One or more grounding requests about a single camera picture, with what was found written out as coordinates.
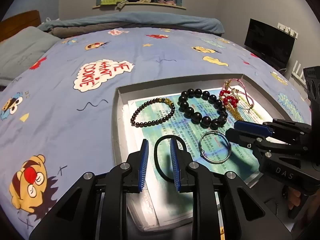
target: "beaded bracelet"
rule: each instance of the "beaded bracelet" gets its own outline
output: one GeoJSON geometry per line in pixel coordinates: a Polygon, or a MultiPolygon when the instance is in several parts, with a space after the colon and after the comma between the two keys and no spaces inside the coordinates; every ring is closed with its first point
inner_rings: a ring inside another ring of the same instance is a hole
{"type": "Polygon", "coordinates": [[[196,90],[190,88],[188,91],[183,91],[181,93],[178,101],[180,103],[180,110],[184,112],[185,116],[189,118],[191,117],[193,123],[195,124],[201,123],[204,128],[211,126],[213,130],[217,130],[219,127],[224,126],[224,124],[227,122],[228,114],[226,112],[226,107],[223,105],[220,99],[217,99],[215,95],[210,95],[209,91],[202,92],[202,90],[199,88],[196,90]],[[195,112],[194,109],[189,106],[189,103],[187,102],[188,98],[200,98],[201,96],[204,100],[214,104],[214,107],[218,109],[220,113],[218,118],[211,120],[211,118],[208,116],[202,117],[201,113],[195,112]]]}
{"type": "Polygon", "coordinates": [[[133,113],[133,116],[131,117],[130,122],[135,127],[147,127],[147,126],[151,126],[151,125],[160,124],[160,123],[163,123],[165,121],[168,121],[171,118],[171,116],[173,116],[175,109],[176,108],[174,107],[174,103],[169,98],[154,98],[154,99],[151,99],[150,101],[147,101],[147,102],[143,103],[141,106],[139,106],[137,108],[137,110],[133,113]],[[135,122],[135,119],[136,119],[137,115],[146,106],[152,105],[154,103],[165,103],[165,104],[167,104],[171,108],[171,112],[169,114],[167,114],[165,117],[160,118],[159,120],[153,120],[153,121],[144,122],[144,123],[143,122],[135,122]]]}

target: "gray pillow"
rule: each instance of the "gray pillow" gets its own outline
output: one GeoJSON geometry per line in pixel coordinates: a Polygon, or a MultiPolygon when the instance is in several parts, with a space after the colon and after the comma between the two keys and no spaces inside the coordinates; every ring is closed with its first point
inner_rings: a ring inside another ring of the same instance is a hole
{"type": "Polygon", "coordinates": [[[7,86],[60,39],[27,27],[0,44],[0,85],[7,86]]]}

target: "silver bangle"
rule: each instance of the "silver bangle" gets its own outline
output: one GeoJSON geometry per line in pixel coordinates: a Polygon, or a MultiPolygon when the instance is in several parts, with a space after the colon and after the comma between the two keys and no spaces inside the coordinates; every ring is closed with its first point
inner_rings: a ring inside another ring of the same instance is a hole
{"type": "Polygon", "coordinates": [[[200,138],[200,141],[199,141],[199,150],[200,150],[200,156],[202,158],[204,158],[207,162],[209,163],[212,163],[212,164],[221,164],[221,163],[224,163],[231,155],[231,143],[228,141],[228,139],[226,138],[226,136],[222,133],[222,132],[219,132],[219,131],[209,131],[209,132],[206,132],[204,133],[201,138],[200,138]],[[201,141],[202,139],[204,138],[204,136],[208,135],[208,134],[216,134],[216,135],[220,135],[225,141],[226,143],[228,144],[228,155],[225,159],[221,160],[221,161],[213,161],[213,160],[210,160],[208,157],[206,157],[204,155],[204,150],[202,149],[202,146],[201,146],[201,141]]]}

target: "black hair tie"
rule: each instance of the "black hair tie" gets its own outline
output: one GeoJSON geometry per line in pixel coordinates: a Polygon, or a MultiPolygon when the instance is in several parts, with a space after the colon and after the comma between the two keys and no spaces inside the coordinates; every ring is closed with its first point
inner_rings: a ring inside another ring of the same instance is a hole
{"type": "Polygon", "coordinates": [[[171,183],[174,183],[174,179],[171,179],[169,178],[167,175],[164,174],[164,172],[161,170],[160,168],[160,165],[159,165],[159,162],[158,162],[158,145],[160,142],[162,142],[163,140],[165,139],[169,139],[169,138],[173,138],[175,137],[177,139],[178,142],[181,143],[182,145],[182,148],[184,151],[187,151],[187,146],[186,146],[186,143],[179,137],[179,136],[176,136],[176,135],[172,135],[172,134],[169,134],[169,135],[164,135],[164,136],[161,136],[155,143],[155,150],[154,150],[154,160],[155,160],[155,166],[156,166],[156,170],[158,171],[158,173],[160,174],[160,176],[166,180],[167,182],[171,182],[171,183]]]}

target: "white wall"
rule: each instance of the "white wall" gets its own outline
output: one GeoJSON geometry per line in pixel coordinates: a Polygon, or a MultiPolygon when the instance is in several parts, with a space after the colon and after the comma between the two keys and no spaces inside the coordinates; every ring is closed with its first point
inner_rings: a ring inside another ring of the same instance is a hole
{"type": "Polygon", "coordinates": [[[225,29],[224,38],[243,46],[250,18],[273,27],[282,23],[299,33],[288,64],[290,73],[296,60],[300,71],[320,65],[320,24],[305,0],[219,0],[217,19],[225,29]]]}
{"type": "MultiPolygon", "coordinates": [[[[114,6],[104,7],[103,9],[92,9],[95,3],[96,0],[59,0],[59,18],[66,20],[118,12],[114,10],[114,6]]],[[[164,6],[127,5],[122,11],[172,12],[215,18],[217,5],[218,0],[182,0],[182,6],[186,7],[187,10],[164,6]]]]}
{"type": "Polygon", "coordinates": [[[30,10],[38,10],[42,22],[47,17],[55,20],[59,17],[59,0],[14,0],[3,20],[30,10]]]}

